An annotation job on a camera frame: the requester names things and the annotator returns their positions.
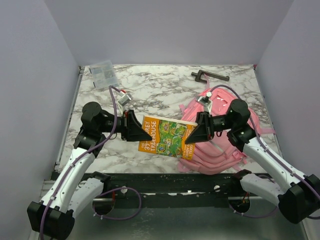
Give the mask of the pink student backpack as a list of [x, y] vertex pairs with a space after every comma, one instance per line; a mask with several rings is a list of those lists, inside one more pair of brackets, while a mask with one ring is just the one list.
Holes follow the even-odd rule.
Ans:
[[[226, 89], [221, 87], [214, 89], [210, 97], [212, 101], [211, 115], [225, 114], [232, 100], [236, 98], [234, 93], [230, 93]], [[195, 122], [197, 112], [204, 111], [204, 107], [197, 103], [197, 97], [187, 106], [180, 104], [179, 108], [182, 112], [182, 120], [187, 122]], [[259, 135], [275, 134], [272, 128], [260, 127], [258, 115], [250, 108], [249, 111]], [[224, 131], [220, 137], [215, 136], [211, 141], [196, 143], [192, 160], [179, 159], [177, 168], [182, 173], [192, 170], [206, 175], [219, 174], [230, 168], [239, 172], [241, 168], [238, 164], [242, 161], [246, 164], [246, 158], [244, 153], [229, 142], [227, 131]]]

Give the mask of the orange green picture book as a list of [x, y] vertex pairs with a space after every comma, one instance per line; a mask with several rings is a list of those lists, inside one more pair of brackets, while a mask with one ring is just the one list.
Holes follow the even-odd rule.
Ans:
[[196, 146], [186, 144], [185, 140], [196, 128], [195, 122], [145, 115], [142, 129], [152, 140], [141, 141], [138, 151], [167, 157], [191, 160]]

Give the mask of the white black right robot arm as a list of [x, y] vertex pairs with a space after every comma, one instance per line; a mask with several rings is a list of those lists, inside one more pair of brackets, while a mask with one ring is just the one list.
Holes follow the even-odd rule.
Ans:
[[207, 142], [222, 131], [227, 131], [229, 142], [239, 151], [254, 159], [272, 178], [262, 179], [242, 171], [230, 183], [230, 191], [241, 196], [253, 193], [275, 205], [291, 223], [297, 224], [320, 209], [320, 180], [314, 174], [305, 175], [276, 154], [260, 138], [251, 120], [251, 112], [242, 99], [231, 101], [226, 114], [212, 116], [212, 101], [199, 96], [196, 103], [203, 111], [196, 114], [196, 128], [186, 139], [187, 144]]

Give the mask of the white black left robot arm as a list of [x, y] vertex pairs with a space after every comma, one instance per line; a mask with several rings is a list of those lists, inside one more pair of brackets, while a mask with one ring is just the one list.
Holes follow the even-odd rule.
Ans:
[[127, 142], [150, 141], [133, 110], [122, 116], [108, 113], [99, 103], [89, 102], [82, 108], [82, 126], [75, 139], [69, 160], [53, 186], [39, 202], [31, 202], [27, 215], [33, 231], [41, 236], [65, 240], [71, 233], [76, 217], [97, 196], [110, 194], [110, 176], [95, 172], [78, 187], [86, 170], [95, 161], [110, 136], [120, 133]]

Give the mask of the black metal clamp tool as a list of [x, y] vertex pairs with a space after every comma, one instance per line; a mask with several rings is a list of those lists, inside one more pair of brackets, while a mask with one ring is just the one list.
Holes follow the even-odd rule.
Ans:
[[216, 74], [213, 72], [208, 72], [205, 70], [198, 70], [198, 72], [192, 72], [191, 76], [193, 76], [194, 80], [198, 83], [206, 83], [207, 82], [206, 80], [202, 79], [202, 76], [210, 77], [210, 78], [214, 78], [214, 79], [218, 79], [218, 80], [222, 80], [222, 81], [226, 81], [226, 82], [228, 82], [230, 80], [229, 76], [223, 76], [223, 75]]

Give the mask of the clear plastic organizer box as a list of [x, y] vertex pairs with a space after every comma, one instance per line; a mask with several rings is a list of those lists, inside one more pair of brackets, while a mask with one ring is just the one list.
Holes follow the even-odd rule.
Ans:
[[93, 85], [96, 89], [108, 88], [109, 86], [119, 86], [120, 82], [110, 60], [90, 65], [89, 71], [92, 75]]

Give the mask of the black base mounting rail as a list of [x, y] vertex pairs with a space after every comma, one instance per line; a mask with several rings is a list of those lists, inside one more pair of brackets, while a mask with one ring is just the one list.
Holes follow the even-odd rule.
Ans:
[[118, 209], [142, 208], [227, 208], [229, 199], [242, 199], [237, 174], [220, 173], [86, 173], [82, 179], [97, 178], [102, 192], [112, 189]]

